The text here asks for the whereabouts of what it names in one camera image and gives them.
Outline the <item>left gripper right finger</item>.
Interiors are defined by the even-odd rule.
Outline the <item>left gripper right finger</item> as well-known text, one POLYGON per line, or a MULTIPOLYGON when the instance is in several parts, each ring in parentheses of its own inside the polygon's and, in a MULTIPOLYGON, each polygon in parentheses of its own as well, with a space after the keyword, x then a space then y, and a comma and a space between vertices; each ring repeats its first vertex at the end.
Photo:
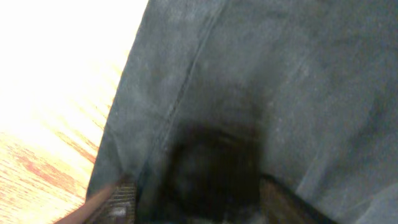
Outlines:
POLYGON ((259 180, 261 212, 270 224, 335 224, 269 175, 259 180))

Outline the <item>black shorts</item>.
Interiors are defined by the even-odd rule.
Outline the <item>black shorts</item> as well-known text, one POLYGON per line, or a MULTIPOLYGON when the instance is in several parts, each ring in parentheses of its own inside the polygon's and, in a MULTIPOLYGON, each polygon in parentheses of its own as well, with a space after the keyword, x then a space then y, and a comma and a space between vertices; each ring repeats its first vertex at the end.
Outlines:
POLYGON ((397 2, 149 1, 88 184, 140 222, 249 223, 269 176, 319 222, 397 222, 397 2))

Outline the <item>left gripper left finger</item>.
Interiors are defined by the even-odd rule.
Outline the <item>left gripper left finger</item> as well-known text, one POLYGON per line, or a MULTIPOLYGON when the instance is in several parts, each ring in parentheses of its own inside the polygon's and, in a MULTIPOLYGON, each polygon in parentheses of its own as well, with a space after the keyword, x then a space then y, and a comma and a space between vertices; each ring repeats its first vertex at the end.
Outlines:
POLYGON ((134 224, 136 218, 136 184, 125 182, 113 193, 84 224, 134 224))

